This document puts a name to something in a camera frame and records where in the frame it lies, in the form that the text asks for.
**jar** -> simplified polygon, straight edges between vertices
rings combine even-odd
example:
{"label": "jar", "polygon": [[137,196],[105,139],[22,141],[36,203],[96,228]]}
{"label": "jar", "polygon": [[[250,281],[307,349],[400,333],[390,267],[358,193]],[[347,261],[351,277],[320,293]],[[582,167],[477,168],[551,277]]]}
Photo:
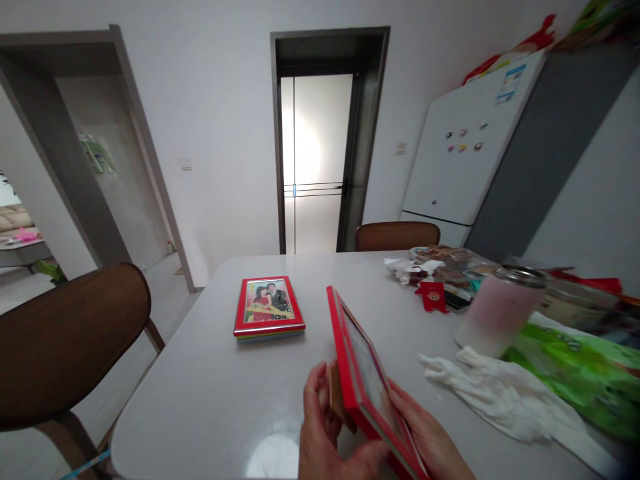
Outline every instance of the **jar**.
{"label": "jar", "polygon": [[597,326],[617,303],[618,297],[603,290],[553,280],[538,311],[568,327],[588,329]]}
{"label": "jar", "polygon": [[549,276],[528,267],[503,265],[489,275],[455,332],[460,347],[500,358],[542,302]]}

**chair backrest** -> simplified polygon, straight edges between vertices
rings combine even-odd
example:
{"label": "chair backrest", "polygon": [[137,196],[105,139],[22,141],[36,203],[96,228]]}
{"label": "chair backrest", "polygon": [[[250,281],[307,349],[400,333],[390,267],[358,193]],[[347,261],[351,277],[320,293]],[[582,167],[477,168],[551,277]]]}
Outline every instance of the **chair backrest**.
{"label": "chair backrest", "polygon": [[440,228],[424,222],[380,222],[355,231],[356,251],[409,250],[440,242]]}
{"label": "chair backrest", "polygon": [[149,287],[122,263],[64,283],[0,315],[0,430],[70,410],[145,328]]}

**white wall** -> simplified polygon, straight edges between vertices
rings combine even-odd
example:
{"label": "white wall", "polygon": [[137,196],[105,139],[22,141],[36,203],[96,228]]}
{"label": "white wall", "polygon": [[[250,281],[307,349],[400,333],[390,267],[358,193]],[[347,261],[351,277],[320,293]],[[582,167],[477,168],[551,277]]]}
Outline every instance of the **white wall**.
{"label": "white wall", "polygon": [[619,277],[640,297],[640,67],[612,106],[524,254]]}
{"label": "white wall", "polygon": [[67,278],[95,270],[96,264],[83,238],[2,88],[0,169],[20,192],[22,204]]}
{"label": "white wall", "polygon": [[[11,0],[0,32],[121,26],[193,280],[204,286],[226,258],[279,251],[270,32],[391,26],[364,221],[392,221],[430,100],[554,9],[568,28],[583,4]],[[404,156],[394,155],[398,141],[408,142]],[[180,157],[192,171],[179,169]]]}
{"label": "white wall", "polygon": [[22,203],[22,200],[15,194],[13,187],[0,181],[0,206],[4,207],[5,205],[14,205],[16,203]]}
{"label": "white wall", "polygon": [[96,173],[98,185],[140,269],[167,256],[169,236],[142,157],[118,76],[57,78],[78,133],[90,135],[111,157],[116,173]]}

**wooden chair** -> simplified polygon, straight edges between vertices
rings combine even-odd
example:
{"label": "wooden chair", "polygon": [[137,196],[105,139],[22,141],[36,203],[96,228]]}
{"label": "wooden chair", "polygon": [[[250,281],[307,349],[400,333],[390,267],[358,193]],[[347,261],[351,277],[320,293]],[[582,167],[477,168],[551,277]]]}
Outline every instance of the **wooden chair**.
{"label": "wooden chair", "polygon": [[[0,315],[0,431],[36,427],[71,469],[98,456],[71,412],[145,330],[165,343],[149,318],[151,294],[140,270],[122,263],[64,283]],[[91,468],[80,479],[104,479]]]}
{"label": "wooden chair", "polygon": [[356,251],[409,250],[440,242],[440,228],[424,222],[380,222],[355,231]]}

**glass door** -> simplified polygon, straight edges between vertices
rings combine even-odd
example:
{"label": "glass door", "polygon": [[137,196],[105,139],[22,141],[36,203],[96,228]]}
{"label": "glass door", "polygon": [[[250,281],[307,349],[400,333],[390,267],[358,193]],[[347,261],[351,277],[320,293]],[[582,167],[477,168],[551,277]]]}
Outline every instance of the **glass door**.
{"label": "glass door", "polygon": [[353,75],[281,79],[287,253],[335,252]]}

